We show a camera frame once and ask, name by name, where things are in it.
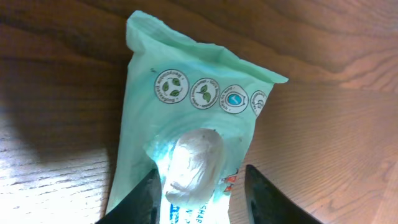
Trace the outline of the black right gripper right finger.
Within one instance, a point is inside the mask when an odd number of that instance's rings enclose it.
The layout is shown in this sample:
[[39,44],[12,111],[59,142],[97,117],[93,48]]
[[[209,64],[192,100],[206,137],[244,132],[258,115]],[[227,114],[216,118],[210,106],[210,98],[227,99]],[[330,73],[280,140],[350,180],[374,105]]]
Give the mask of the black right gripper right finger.
[[244,190],[253,224],[322,224],[282,193],[253,165],[247,165]]

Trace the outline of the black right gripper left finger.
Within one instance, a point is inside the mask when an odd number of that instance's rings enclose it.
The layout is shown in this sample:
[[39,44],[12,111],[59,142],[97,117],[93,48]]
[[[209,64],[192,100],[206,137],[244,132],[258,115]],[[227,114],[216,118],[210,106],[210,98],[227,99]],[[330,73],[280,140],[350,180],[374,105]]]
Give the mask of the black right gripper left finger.
[[159,224],[161,198],[159,171],[152,169],[96,224]]

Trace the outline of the teal snack wrapper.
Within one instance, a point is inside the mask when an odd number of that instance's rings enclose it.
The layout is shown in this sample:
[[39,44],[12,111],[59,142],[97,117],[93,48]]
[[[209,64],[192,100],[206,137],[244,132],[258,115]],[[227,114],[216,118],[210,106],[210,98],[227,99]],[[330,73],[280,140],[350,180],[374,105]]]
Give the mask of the teal snack wrapper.
[[228,223],[257,117],[287,79],[142,11],[128,18],[126,43],[133,56],[106,214],[157,169],[159,223]]

